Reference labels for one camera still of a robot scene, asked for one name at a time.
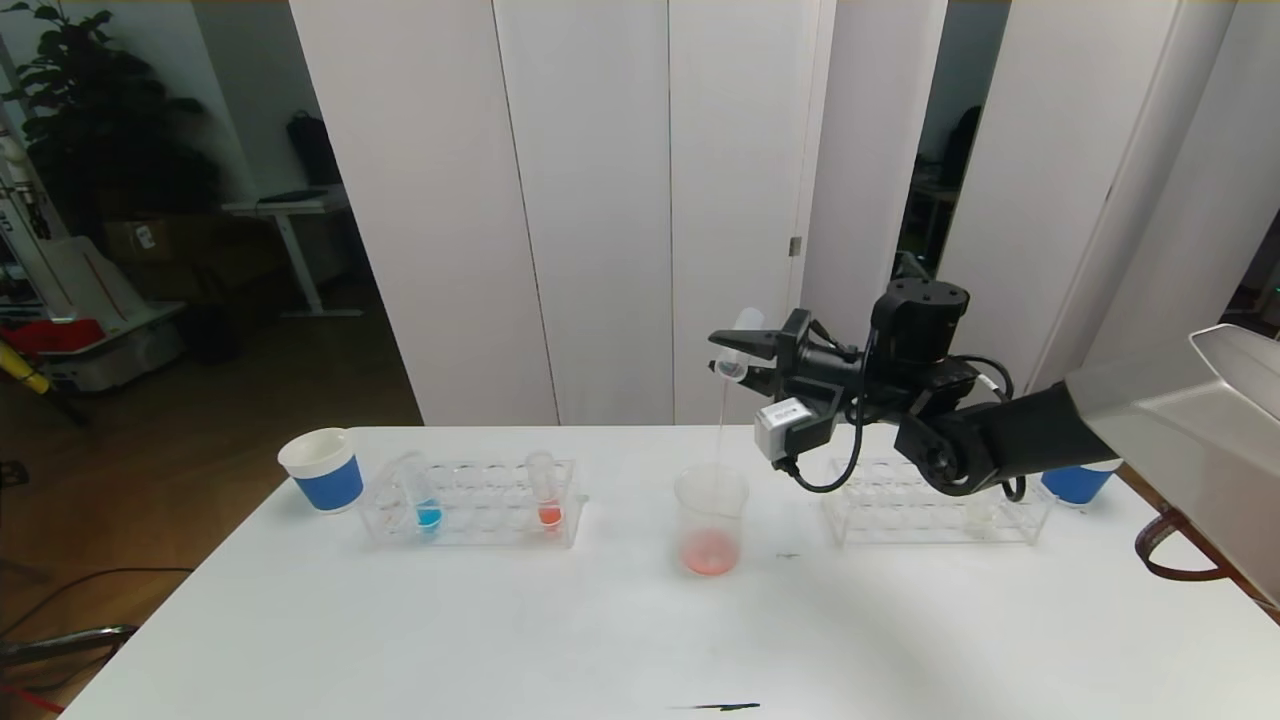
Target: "white table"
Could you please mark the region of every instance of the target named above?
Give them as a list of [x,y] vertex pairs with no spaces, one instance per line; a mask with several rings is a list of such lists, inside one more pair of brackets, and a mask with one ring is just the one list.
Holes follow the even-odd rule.
[[[1153,512],[1117,480],[1085,512],[1056,509],[1036,547],[836,551],[815,496],[730,428],[751,484],[744,559],[708,579],[672,560],[671,486],[714,428],[353,436],[366,477],[406,448],[575,457],[591,496],[577,543],[375,550],[355,512],[315,514],[285,483],[64,717],[1280,716],[1280,628],[1228,582],[1147,574],[1132,544]],[[891,442],[870,428],[864,454]],[[1204,562],[1166,544],[1166,562]]]
[[346,210],[347,208],[351,208],[351,201],[347,200],[347,192],[340,184],[325,188],[325,193],[317,197],[293,202],[259,202],[247,200],[223,205],[223,211],[232,215],[271,218],[275,222],[275,227],[279,228],[284,249],[289,254],[289,264],[293,266],[293,275],[298,279],[298,287],[302,288],[302,295],[307,300],[306,311],[285,313],[285,316],[358,318],[364,315],[360,310],[325,310],[324,302],[320,300],[320,290],[316,287],[315,278],[311,277],[311,268],[307,266],[307,259],[302,254],[302,246],[298,243],[298,234],[293,229],[293,215],[328,215],[329,213]]

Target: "yellow object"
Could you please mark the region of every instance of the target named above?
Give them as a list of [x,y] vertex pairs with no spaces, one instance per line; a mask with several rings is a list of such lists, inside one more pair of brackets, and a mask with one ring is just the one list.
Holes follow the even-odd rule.
[[38,395],[49,392],[49,378],[41,375],[18,355],[18,351],[0,342],[0,369]]

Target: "red object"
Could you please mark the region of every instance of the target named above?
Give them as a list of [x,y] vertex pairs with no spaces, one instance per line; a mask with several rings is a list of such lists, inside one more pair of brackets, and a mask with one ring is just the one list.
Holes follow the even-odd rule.
[[0,328],[0,337],[19,352],[40,355],[41,352],[73,352],[106,337],[97,320],[84,319],[70,323],[40,320],[15,331]]
[[538,521],[545,528],[552,528],[559,525],[563,514],[561,512],[559,505],[556,501],[544,502],[538,507]]
[[724,530],[694,530],[680,547],[680,560],[699,575],[723,575],[737,565],[737,541]]
[[58,705],[56,702],[50,702],[50,701],[40,697],[38,694],[29,693],[29,692],[27,692],[27,691],[24,691],[22,688],[14,688],[14,687],[10,687],[10,685],[0,685],[0,693],[9,693],[9,694],[13,694],[13,696],[18,696],[18,700],[29,702],[31,705],[35,705],[36,707],[38,707],[41,710],[47,710],[50,712],[59,712],[60,714],[61,711],[67,710],[65,707]]

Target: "potted plant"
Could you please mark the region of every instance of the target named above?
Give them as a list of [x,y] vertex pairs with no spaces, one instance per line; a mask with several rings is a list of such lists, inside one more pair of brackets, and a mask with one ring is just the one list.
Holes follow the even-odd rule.
[[15,3],[51,28],[37,56],[18,65],[4,100],[26,101],[27,155],[68,229],[100,238],[102,220],[124,213],[200,213],[218,200],[218,167],[183,137],[204,114],[191,97],[169,97],[151,65],[115,46],[101,10],[72,20],[61,4]]

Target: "red liquid in beaker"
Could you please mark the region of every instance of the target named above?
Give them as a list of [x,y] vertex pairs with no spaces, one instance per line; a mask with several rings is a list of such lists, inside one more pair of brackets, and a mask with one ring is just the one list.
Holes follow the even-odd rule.
[[716,528],[689,533],[680,547],[680,560],[699,575],[723,575],[737,565],[737,539]]

